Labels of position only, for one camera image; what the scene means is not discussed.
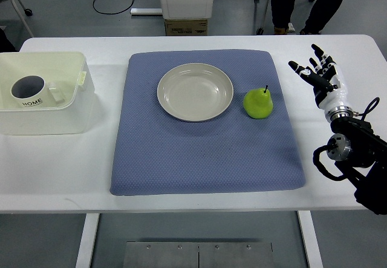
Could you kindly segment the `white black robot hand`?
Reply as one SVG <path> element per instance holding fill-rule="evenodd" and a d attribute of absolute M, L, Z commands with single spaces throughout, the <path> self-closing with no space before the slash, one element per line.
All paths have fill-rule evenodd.
<path fill-rule="evenodd" d="M 353 117 L 354 112 L 347 100 L 348 89 L 342 70 L 333 58 L 316 44 L 312 49 L 318 61 L 310 58 L 310 67 L 303 67 L 289 61 L 291 69 L 313 87 L 314 99 L 319 109 L 324 111 L 327 122 L 340 117 Z"/>

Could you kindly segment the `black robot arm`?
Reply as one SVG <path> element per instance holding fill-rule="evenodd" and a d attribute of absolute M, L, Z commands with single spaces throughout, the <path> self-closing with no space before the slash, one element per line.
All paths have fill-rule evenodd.
<path fill-rule="evenodd" d="M 376 97 L 363 113 L 354 113 L 347 106 L 327 112 L 333 136 L 313 153 L 313 164 L 333 181 L 349 180 L 356 188 L 356 202 L 377 215 L 386 214 L 386 142 L 374 134 L 365 117 L 379 103 Z M 320 154 L 328 158 L 342 173 L 335 176 L 320 162 Z"/>

